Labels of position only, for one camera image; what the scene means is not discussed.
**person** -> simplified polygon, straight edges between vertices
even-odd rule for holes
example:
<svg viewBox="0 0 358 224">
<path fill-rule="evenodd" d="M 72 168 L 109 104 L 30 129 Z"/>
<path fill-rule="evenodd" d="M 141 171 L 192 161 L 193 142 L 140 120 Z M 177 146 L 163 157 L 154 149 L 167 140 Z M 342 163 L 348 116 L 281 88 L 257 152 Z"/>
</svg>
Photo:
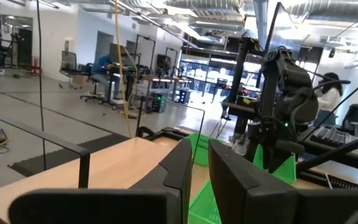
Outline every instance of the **person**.
<svg viewBox="0 0 358 224">
<path fill-rule="evenodd" d="M 326 78 L 323 78 L 319 82 L 319 85 L 332 80 L 339 80 L 338 75 L 333 72 L 326 73 L 324 77 Z M 327 116 L 328 118 L 322 124 L 335 125 L 335 114 L 331 112 L 341 100 L 343 94 L 342 84 L 332 83 L 325 85 L 321 88 L 321 94 L 322 95 L 317 98 L 319 111 L 313 125 L 319 125 Z"/>
<path fill-rule="evenodd" d="M 104 86 L 104 97 L 107 98 L 109 96 L 109 80 L 106 78 L 107 70 L 111 68 L 112 62 L 110 61 L 110 55 L 105 55 L 97 59 L 96 63 L 92 68 L 92 77 L 96 79 L 100 84 Z M 114 99 L 119 100 L 119 86 L 120 86 L 120 78 L 117 76 L 112 77 L 112 81 L 114 82 Z"/>
</svg>

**keyboard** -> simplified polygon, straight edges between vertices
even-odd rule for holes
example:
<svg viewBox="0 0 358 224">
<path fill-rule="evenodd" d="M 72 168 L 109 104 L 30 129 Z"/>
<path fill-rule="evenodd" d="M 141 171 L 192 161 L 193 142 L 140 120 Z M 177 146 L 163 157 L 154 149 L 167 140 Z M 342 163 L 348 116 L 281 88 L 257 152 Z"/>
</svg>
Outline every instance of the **keyboard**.
<svg viewBox="0 0 358 224">
<path fill-rule="evenodd" d="M 327 146 L 339 147 L 349 143 L 351 135 L 335 128 L 320 127 L 310 136 L 310 140 Z"/>
</svg>

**computer monitor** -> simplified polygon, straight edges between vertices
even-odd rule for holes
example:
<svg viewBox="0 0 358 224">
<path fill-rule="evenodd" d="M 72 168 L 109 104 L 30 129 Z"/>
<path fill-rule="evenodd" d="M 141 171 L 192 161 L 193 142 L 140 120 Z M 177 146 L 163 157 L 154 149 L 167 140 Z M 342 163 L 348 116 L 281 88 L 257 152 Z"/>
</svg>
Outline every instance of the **computer monitor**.
<svg viewBox="0 0 358 224">
<path fill-rule="evenodd" d="M 286 47 L 297 59 L 302 45 L 303 36 L 296 28 L 291 16 L 282 3 L 277 3 L 270 31 L 267 36 L 265 53 L 273 52 L 278 47 Z"/>
<path fill-rule="evenodd" d="M 110 44 L 110 62 L 119 63 L 117 44 Z"/>
<path fill-rule="evenodd" d="M 135 49 L 131 47 L 130 44 L 129 47 L 126 47 L 129 55 L 131 55 L 132 58 L 134 58 L 134 52 Z M 127 52 L 125 51 L 125 48 L 123 46 L 120 46 L 121 48 L 121 60 L 123 65 L 133 65 L 132 60 L 129 58 Z M 118 49 L 117 44 L 110 44 L 110 61 L 113 63 L 119 63 L 119 57 L 118 57 Z"/>
</svg>

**dark hair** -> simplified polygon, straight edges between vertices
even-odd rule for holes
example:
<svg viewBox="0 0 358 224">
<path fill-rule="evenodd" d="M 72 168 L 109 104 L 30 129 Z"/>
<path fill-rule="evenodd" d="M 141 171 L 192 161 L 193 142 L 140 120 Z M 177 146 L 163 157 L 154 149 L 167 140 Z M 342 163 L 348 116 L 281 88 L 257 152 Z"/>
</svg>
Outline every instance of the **dark hair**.
<svg viewBox="0 0 358 224">
<path fill-rule="evenodd" d="M 324 75 L 324 77 L 327 77 L 327 78 L 323 78 L 323 80 L 320 82 L 320 84 L 326 83 L 326 82 L 329 82 L 332 80 L 339 80 L 339 76 L 333 72 L 326 73 Z M 323 90 L 322 90 L 323 94 L 326 94 L 332 88 L 337 89 L 339 91 L 340 96 L 342 96 L 343 90 L 342 90 L 342 84 L 340 84 L 340 83 L 332 83 L 332 84 L 323 86 Z"/>
</svg>

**white shirt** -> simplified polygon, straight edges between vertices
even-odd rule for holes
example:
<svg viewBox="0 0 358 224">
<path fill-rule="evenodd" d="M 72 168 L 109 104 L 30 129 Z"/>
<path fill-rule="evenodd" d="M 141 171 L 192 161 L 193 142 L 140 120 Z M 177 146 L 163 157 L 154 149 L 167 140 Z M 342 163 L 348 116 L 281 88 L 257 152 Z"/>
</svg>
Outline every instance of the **white shirt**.
<svg viewBox="0 0 358 224">
<path fill-rule="evenodd" d="M 332 111 L 341 101 L 341 94 L 336 88 L 331 88 L 323 96 L 318 97 L 318 107 L 323 111 Z"/>
</svg>

